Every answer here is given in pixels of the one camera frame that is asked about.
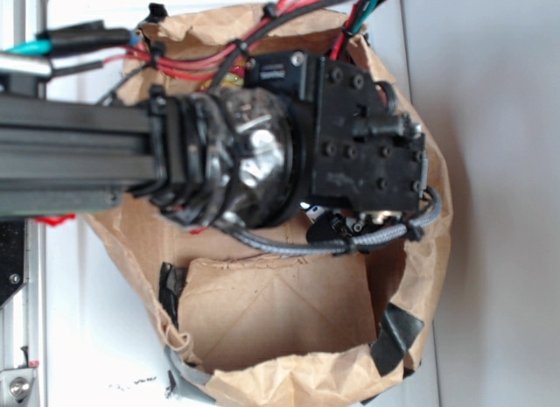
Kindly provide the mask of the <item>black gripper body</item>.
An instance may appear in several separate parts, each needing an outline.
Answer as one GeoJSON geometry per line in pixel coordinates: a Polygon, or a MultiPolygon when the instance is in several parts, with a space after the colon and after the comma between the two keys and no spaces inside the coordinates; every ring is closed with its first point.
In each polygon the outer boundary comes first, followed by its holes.
{"type": "Polygon", "coordinates": [[[252,59],[245,87],[280,102],[293,130],[296,199],[353,212],[417,211],[427,182],[420,123],[372,75],[303,51],[252,59]]]}

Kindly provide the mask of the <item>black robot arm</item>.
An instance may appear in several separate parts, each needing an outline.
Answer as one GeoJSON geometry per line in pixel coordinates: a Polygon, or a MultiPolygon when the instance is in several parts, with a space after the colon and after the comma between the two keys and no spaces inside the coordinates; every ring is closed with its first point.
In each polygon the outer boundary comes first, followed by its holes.
{"type": "Polygon", "coordinates": [[[95,212],[124,194],[183,228],[270,228],[302,202],[413,213],[426,190],[420,124],[365,70],[300,50],[249,59],[238,88],[134,106],[1,95],[1,215],[95,212]]]}

